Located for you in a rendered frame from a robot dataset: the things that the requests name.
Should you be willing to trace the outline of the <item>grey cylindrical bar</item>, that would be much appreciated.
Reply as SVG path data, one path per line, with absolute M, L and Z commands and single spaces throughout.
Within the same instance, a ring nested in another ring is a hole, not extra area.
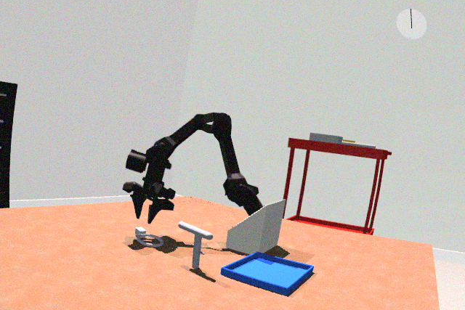
M 206 240 L 212 240 L 213 239 L 213 234 L 203 231 L 202 229 L 199 229 L 197 227 L 194 227 L 190 224 L 187 224 L 183 221 L 178 223 L 178 227 L 180 229 L 183 229 L 187 232 L 191 232 L 195 235 L 194 237 L 194 247 L 193 247 L 193 259 L 192 259 L 192 267 L 193 268 L 199 268 L 199 263 L 200 263 L 200 254 L 205 255 L 205 253 L 201 252 L 201 240 L 206 239 Z

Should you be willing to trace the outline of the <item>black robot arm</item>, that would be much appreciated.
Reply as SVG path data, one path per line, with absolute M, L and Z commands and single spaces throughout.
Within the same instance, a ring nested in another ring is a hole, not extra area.
M 213 122 L 212 125 L 207 124 L 209 122 Z M 259 211 L 263 205 L 256 196 L 259 194 L 258 187 L 248 184 L 246 178 L 240 173 L 231 139 L 231 117 L 226 113 L 197 114 L 172 135 L 155 142 L 152 147 L 147 149 L 146 154 L 131 150 L 126 160 L 126 168 L 142 173 L 149 163 L 147 174 L 156 174 L 163 178 L 165 168 L 171 170 L 169 156 L 197 130 L 214 134 L 214 137 L 219 141 L 227 174 L 223 187 L 228 200 L 235 202 L 240 207 L 243 206 L 248 216 Z M 153 190 L 160 195 L 159 197 L 164 197 L 166 200 L 173 200 L 175 191 L 171 188 L 164 188 L 164 183 L 159 184 L 157 181 L 158 179 L 154 178 L 147 190 Z

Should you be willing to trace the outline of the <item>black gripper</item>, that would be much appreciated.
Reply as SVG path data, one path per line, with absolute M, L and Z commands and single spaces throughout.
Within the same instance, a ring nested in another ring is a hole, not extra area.
M 133 191 L 132 197 L 134 203 L 134 210 L 137 219 L 140 219 L 142 206 L 143 203 L 148 199 L 153 201 L 152 205 L 149 205 L 148 208 L 148 220 L 147 223 L 151 224 L 155 216 L 161 210 L 173 211 L 174 210 L 174 203 L 170 200 L 166 199 L 158 199 L 160 195 L 156 194 L 156 192 L 147 190 L 150 182 L 154 180 L 154 178 L 158 179 L 158 183 L 161 184 L 162 178 L 156 174 L 146 174 L 145 177 L 142 178 L 144 182 L 143 186 L 138 184 L 135 181 L 125 182 L 123 186 L 123 190 L 130 193 Z M 163 182 L 164 183 L 164 182 Z

